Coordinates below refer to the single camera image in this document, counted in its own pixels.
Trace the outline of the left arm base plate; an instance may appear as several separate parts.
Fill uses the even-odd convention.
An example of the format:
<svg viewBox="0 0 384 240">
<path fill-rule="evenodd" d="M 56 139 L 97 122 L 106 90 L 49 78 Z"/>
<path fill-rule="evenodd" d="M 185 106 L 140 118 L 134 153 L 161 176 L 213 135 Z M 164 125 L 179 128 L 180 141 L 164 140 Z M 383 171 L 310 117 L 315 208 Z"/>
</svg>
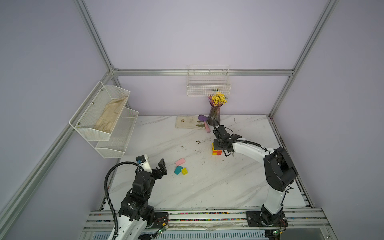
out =
<svg viewBox="0 0 384 240">
<path fill-rule="evenodd" d="M 168 224 L 169 213 L 167 212 L 155 212 L 154 221 L 150 226 L 150 229 L 160 229 Z"/>
</svg>

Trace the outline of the yellow arch wood block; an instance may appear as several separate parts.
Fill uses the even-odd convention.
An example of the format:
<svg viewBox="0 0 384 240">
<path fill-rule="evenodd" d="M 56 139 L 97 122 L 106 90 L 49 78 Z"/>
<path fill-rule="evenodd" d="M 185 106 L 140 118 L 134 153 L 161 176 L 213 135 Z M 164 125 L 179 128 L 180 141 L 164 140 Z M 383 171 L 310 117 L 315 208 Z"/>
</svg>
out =
<svg viewBox="0 0 384 240">
<path fill-rule="evenodd" d="M 214 144 L 212 144 L 212 155 L 217 155 L 217 151 L 214 148 Z"/>
</svg>

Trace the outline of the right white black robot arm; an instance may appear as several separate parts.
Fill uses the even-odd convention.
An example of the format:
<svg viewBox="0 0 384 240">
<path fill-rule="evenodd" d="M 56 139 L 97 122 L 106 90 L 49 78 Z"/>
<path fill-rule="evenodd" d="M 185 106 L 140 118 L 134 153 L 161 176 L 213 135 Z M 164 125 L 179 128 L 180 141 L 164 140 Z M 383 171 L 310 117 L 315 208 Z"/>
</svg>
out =
<svg viewBox="0 0 384 240">
<path fill-rule="evenodd" d="M 242 136 L 228 133 L 228 128 L 214 120 L 214 147 L 225 152 L 242 154 L 259 163 L 265 170 L 266 181 L 269 185 L 267 198 L 262 205 L 260 216 L 256 218 L 259 225 L 270 227 L 284 220 L 284 200 L 291 184 L 297 178 L 298 172 L 287 150 L 279 147 L 271 149 L 248 141 Z"/>
</svg>

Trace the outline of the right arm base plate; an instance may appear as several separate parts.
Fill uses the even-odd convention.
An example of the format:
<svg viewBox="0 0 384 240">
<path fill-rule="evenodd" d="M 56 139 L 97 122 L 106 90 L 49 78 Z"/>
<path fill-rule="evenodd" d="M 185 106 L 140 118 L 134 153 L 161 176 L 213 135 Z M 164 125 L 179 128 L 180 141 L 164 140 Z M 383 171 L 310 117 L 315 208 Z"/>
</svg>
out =
<svg viewBox="0 0 384 240">
<path fill-rule="evenodd" d="M 272 215 L 268 211 L 248 211 L 246 219 L 249 227 L 287 227 L 288 221 L 283 211 Z"/>
</svg>

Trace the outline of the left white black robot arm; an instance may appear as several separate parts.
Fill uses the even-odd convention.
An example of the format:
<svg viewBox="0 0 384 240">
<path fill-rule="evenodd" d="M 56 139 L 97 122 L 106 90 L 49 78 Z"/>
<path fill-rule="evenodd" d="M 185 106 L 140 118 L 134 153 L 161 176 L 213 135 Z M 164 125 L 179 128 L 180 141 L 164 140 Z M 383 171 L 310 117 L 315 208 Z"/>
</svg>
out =
<svg viewBox="0 0 384 240">
<path fill-rule="evenodd" d="M 109 195 L 108 182 L 110 174 L 122 165 L 135 166 L 136 175 L 132 188 L 127 192 L 119 211 L 116 212 Z M 114 221 L 114 228 L 109 236 L 110 240 L 153 240 L 168 229 L 168 216 L 166 215 L 164 222 L 156 232 L 142 233 L 144 229 L 155 223 L 155 210 L 148 202 L 155 180 L 161 179 L 167 173 L 164 159 L 159 161 L 157 168 L 152 169 L 146 155 L 136 157 L 136 162 L 118 163 L 108 171 L 104 181 L 104 191 Z"/>
</svg>

